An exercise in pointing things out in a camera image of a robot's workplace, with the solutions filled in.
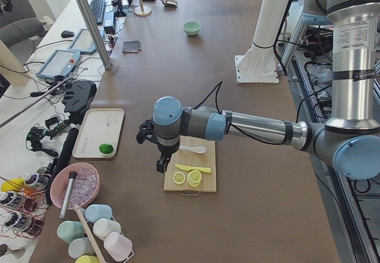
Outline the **grey folded cloth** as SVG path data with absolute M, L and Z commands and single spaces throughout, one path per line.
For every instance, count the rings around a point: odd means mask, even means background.
M 141 42 L 139 40 L 123 42 L 122 53 L 137 53 L 140 50 L 141 50 Z

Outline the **light blue pastel cup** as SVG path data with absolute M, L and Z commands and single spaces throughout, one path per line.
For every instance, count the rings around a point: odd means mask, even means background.
M 94 255 L 95 251 L 87 237 L 73 240 L 68 247 L 68 254 L 71 258 L 78 259 L 83 255 Z

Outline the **right lemon slice stack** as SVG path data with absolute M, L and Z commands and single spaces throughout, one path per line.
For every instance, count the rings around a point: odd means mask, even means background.
M 191 187 L 197 187 L 200 185 L 202 180 L 202 174 L 199 171 L 191 170 L 187 174 L 187 181 Z

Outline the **black bracket device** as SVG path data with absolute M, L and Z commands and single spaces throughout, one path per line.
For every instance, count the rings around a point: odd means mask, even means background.
M 65 86 L 62 103 L 65 105 L 64 112 L 69 113 L 69 123 L 82 124 L 96 91 L 95 83 L 90 80 L 74 81 Z

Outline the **left lemon slice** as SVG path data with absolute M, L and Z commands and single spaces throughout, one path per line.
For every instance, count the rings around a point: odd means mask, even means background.
M 172 176 L 172 180 L 176 185 L 181 185 L 186 181 L 186 175 L 183 172 L 175 172 Z

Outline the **black keyboard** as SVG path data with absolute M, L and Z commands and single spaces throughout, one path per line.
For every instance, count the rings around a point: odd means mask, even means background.
M 92 0 L 90 2 L 91 13 L 97 25 L 103 24 L 106 0 Z

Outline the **green ceramic bowl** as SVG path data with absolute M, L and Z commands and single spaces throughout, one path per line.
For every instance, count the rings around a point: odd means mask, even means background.
M 195 36 L 200 32 L 201 25 L 196 21 L 188 21 L 183 24 L 183 30 L 188 36 Z

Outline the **yellow pastel cup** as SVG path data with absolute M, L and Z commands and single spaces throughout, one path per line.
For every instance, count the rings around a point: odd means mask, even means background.
M 75 263 L 100 263 L 97 256 L 82 255 L 75 260 Z

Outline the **black cylinder tube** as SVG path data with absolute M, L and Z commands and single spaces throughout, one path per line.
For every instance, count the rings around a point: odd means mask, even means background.
M 67 167 L 69 160 L 72 155 L 72 151 L 76 142 L 76 139 L 78 137 L 79 129 L 72 128 L 68 132 L 68 136 L 64 142 L 64 145 L 62 147 L 62 151 L 60 156 L 57 158 L 57 160 L 54 160 L 54 165 L 52 167 L 52 171 L 50 173 L 51 177 L 49 179 L 48 186 L 45 190 L 45 197 L 46 197 L 46 203 L 47 205 L 52 205 L 52 199 L 50 196 L 50 190 L 52 187 L 52 182 L 58 175 L 60 171 L 62 171 L 65 167 Z

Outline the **bamboo cutting board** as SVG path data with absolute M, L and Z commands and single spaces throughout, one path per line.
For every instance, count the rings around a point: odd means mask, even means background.
M 165 191 L 183 193 L 216 192 L 216 145 L 193 137 L 182 137 L 180 144 L 184 149 L 172 155 L 164 174 Z M 196 153 L 189 148 L 204 147 L 203 153 Z

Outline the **white ceramic spoon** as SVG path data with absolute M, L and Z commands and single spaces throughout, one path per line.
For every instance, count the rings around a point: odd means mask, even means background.
M 187 146 L 181 145 L 179 147 L 180 150 L 188 150 L 197 154 L 202 154 L 206 152 L 206 148 L 204 146 Z

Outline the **near teach pendant tablet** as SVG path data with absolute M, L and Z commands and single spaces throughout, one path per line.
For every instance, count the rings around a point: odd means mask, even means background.
M 56 76 L 67 77 L 81 58 L 78 50 L 55 50 L 36 76 L 45 79 L 54 79 Z

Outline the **wooden stand with round base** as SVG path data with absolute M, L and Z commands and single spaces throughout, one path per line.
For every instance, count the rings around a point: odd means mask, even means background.
M 147 17 L 152 11 L 149 6 L 145 6 L 143 0 L 138 0 L 139 6 L 134 8 L 134 14 L 138 17 Z

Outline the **white pastel cup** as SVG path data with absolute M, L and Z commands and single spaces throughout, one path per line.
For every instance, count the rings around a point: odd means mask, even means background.
M 111 232 L 121 233 L 121 225 L 117 221 L 100 218 L 93 225 L 93 233 L 101 240 Z

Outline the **steel muddler tube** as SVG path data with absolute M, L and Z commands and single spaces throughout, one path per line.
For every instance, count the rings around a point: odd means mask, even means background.
M 59 218 L 61 220 L 63 220 L 66 217 L 67 210 L 68 210 L 68 207 L 69 207 L 69 201 L 70 201 L 70 198 L 71 198 L 72 190 L 74 188 L 74 182 L 76 180 L 76 177 L 77 177 L 77 172 L 70 172 L 69 173 L 66 193 L 65 193 L 64 200 L 62 202 L 61 210 L 60 210 L 60 213 L 59 213 Z

